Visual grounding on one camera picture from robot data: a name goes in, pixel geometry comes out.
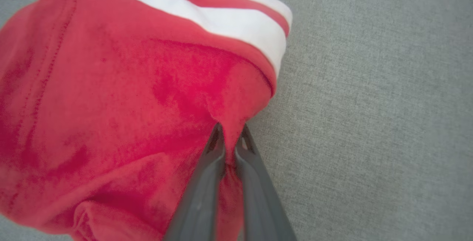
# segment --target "red cloth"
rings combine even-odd
[[[38,0],[0,31],[0,212],[77,241],[160,240],[213,125],[232,152],[275,79],[258,48],[137,0]],[[221,241],[243,222],[226,163]]]

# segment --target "textured gray surface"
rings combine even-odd
[[[278,92],[250,128],[299,239],[473,240],[473,0],[282,1]],[[41,236],[0,220],[0,240]]]

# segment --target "gray tablecloth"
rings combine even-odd
[[[249,126],[298,238],[473,240],[473,0],[282,1],[277,95]],[[0,219],[0,240],[68,239]]]

